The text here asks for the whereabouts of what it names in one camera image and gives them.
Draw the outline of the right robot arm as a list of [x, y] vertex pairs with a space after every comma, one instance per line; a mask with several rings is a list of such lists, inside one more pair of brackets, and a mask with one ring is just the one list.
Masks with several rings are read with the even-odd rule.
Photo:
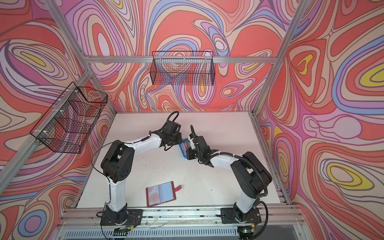
[[190, 147], [186, 150], [188, 160], [197, 160], [201, 165], [233, 172], [242, 192], [234, 203], [232, 216], [228, 219], [245, 222], [255, 213], [261, 198], [268, 195], [268, 186], [272, 182], [270, 172], [252, 152], [235, 155], [211, 149], [204, 137], [196, 134], [193, 126], [189, 143]]

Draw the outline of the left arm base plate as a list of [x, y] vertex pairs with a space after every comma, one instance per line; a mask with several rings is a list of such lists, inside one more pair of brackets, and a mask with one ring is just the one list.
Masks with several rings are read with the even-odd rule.
[[119, 212], [106, 209], [101, 217], [101, 226], [137, 226], [141, 224], [143, 212], [142, 209], [122, 209]]

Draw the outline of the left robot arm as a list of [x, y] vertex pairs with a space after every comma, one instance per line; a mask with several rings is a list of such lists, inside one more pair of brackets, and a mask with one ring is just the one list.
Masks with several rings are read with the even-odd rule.
[[109, 143], [110, 148], [101, 162], [99, 171], [107, 178], [110, 196], [103, 211], [98, 215], [102, 227], [126, 225], [129, 219], [133, 220], [132, 226], [140, 224], [140, 214], [128, 213], [125, 198], [126, 178], [131, 173], [134, 156], [161, 147], [168, 151], [183, 142], [181, 125], [176, 122], [179, 114], [178, 111], [172, 112], [160, 129], [150, 131], [142, 139], [130, 142], [116, 140]]

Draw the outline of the blue plastic tray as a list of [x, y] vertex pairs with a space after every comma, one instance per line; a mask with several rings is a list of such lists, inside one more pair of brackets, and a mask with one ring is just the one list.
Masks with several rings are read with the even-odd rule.
[[182, 152], [183, 157], [187, 158], [187, 150], [184, 148], [183, 143], [179, 144], [180, 150]]

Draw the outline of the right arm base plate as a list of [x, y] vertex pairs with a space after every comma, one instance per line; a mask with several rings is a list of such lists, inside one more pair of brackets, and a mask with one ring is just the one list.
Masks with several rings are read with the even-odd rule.
[[241, 212], [237, 208], [221, 208], [220, 217], [223, 224], [255, 224], [262, 222], [258, 208], [251, 208], [247, 213]]

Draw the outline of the red leather card holder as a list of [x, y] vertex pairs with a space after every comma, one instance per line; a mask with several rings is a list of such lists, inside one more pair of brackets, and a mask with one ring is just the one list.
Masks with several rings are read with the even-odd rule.
[[176, 192], [182, 189], [181, 185], [175, 186], [174, 182], [167, 182], [146, 188], [147, 207], [152, 208], [177, 199]]

